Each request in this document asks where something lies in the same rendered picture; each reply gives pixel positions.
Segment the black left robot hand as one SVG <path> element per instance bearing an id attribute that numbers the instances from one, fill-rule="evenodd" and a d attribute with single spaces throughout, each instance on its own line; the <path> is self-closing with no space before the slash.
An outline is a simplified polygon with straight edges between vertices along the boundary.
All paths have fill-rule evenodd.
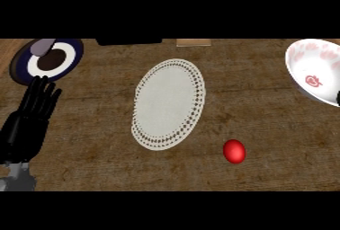
<path id="1" fill-rule="evenodd" d="M 9 114 L 0 128 L 0 164 L 28 163 L 40 152 L 62 92 L 55 87 L 46 76 L 32 78 L 19 108 Z"/>

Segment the white bowl with pink print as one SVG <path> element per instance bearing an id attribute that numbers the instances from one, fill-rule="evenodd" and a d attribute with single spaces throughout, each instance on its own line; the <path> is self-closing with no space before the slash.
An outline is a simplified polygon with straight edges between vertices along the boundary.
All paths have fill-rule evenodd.
<path id="1" fill-rule="evenodd" d="M 285 66 L 301 94 L 338 107 L 340 45 L 316 39 L 296 41 L 285 50 Z"/>

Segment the grey squash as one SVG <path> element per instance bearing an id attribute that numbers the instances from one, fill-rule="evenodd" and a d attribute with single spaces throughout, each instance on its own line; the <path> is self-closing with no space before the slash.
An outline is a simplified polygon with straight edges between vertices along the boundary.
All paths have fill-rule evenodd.
<path id="1" fill-rule="evenodd" d="M 41 57 L 47 51 L 50 50 L 52 45 L 55 44 L 55 39 L 40 39 L 32 45 L 31 45 L 31 53 Z"/>

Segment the white lace placemat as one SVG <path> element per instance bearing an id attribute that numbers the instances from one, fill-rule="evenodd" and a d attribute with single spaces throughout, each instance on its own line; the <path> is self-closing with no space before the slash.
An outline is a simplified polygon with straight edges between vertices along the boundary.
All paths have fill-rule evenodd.
<path id="1" fill-rule="evenodd" d="M 152 151 L 176 146 L 202 115 L 205 87 L 198 67 L 185 59 L 162 61 L 143 75 L 134 95 L 131 135 Z"/>

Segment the dark blue and white plate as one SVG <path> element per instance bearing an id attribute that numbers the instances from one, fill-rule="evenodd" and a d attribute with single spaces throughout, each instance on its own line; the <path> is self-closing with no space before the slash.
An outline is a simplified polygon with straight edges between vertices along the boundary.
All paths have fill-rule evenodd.
<path id="1" fill-rule="evenodd" d="M 80 39 L 56 39 L 47 53 L 37 57 L 31 53 L 31 46 L 37 41 L 38 39 L 24 45 L 9 64 L 10 78 L 22 85 L 28 85 L 37 75 L 46 75 L 49 82 L 58 81 L 74 70 L 84 54 Z"/>

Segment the red oval vegetable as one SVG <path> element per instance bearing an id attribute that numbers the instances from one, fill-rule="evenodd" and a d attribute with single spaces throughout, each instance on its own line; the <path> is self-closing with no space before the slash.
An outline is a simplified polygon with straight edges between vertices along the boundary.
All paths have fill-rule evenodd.
<path id="1" fill-rule="evenodd" d="M 236 139 L 230 139 L 223 145 L 223 155 L 232 164 L 239 164 L 245 159 L 245 148 Z"/>

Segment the pale wooden block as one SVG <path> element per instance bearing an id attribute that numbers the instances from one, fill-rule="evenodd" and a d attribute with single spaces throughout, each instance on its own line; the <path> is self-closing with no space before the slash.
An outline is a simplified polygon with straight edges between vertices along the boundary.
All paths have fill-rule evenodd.
<path id="1" fill-rule="evenodd" d="M 199 46 L 210 46 L 211 40 L 210 39 L 177 39 L 176 45 L 179 47 L 199 47 Z"/>

